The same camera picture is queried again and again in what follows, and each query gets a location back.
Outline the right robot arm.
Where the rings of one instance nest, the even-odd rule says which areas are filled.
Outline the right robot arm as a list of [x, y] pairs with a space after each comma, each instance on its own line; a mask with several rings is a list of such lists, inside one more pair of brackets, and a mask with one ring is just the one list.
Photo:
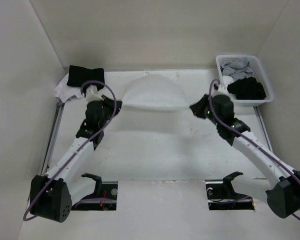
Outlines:
[[235, 117], [234, 104], [227, 95], [205, 94], [189, 108], [195, 117], [210, 120], [218, 135], [265, 176], [265, 182], [252, 178], [236, 182], [241, 172], [227, 175], [221, 189], [226, 197], [242, 194], [260, 200], [282, 219], [300, 210], [300, 170], [284, 163], [260, 143], [252, 130]]

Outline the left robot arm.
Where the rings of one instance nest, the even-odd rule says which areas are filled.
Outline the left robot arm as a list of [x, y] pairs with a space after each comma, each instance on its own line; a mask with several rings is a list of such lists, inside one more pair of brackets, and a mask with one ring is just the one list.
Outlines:
[[62, 223], [85, 197], [95, 200], [102, 195], [101, 177], [79, 171], [101, 143], [104, 129], [122, 104], [121, 100], [103, 95], [86, 105], [85, 119], [70, 148], [44, 175], [32, 179], [26, 215]]

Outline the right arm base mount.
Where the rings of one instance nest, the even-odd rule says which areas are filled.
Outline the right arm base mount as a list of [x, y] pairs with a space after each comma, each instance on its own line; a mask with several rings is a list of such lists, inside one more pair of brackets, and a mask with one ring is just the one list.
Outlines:
[[208, 208], [210, 211], [254, 211], [253, 198], [235, 192], [232, 181], [243, 175], [242, 172], [235, 171], [223, 179], [208, 180], [205, 182]]

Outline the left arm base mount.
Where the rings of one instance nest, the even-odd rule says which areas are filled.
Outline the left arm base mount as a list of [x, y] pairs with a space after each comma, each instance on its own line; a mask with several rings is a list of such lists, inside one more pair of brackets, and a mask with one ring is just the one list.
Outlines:
[[103, 181], [100, 176], [84, 173], [70, 189], [73, 211], [115, 211], [119, 184]]

